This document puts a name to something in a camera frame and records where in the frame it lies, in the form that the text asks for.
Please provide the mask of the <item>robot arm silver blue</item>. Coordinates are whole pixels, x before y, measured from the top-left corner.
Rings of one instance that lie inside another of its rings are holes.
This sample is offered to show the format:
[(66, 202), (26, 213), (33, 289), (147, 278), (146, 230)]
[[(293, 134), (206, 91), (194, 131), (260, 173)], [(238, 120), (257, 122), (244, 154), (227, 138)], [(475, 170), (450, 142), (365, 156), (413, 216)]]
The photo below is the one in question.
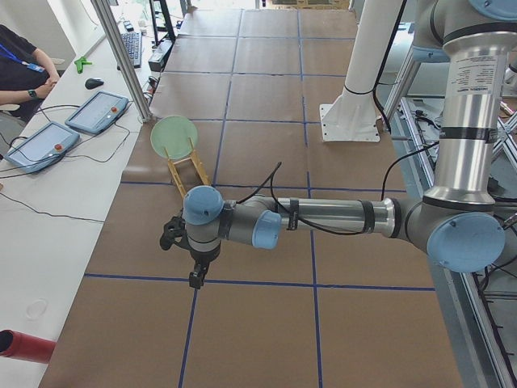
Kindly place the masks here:
[(222, 240), (272, 249), (282, 228), (302, 226), (405, 240), (454, 272), (476, 272), (492, 264), (503, 251), (505, 233), (494, 218), (487, 185), (507, 58), (515, 45), (513, 1), (419, 2), (413, 57), (449, 64), (435, 177), (422, 199), (254, 195), (235, 201), (224, 200), (209, 186), (193, 188), (184, 197), (179, 221), (180, 246), (195, 261), (190, 286), (204, 284)]

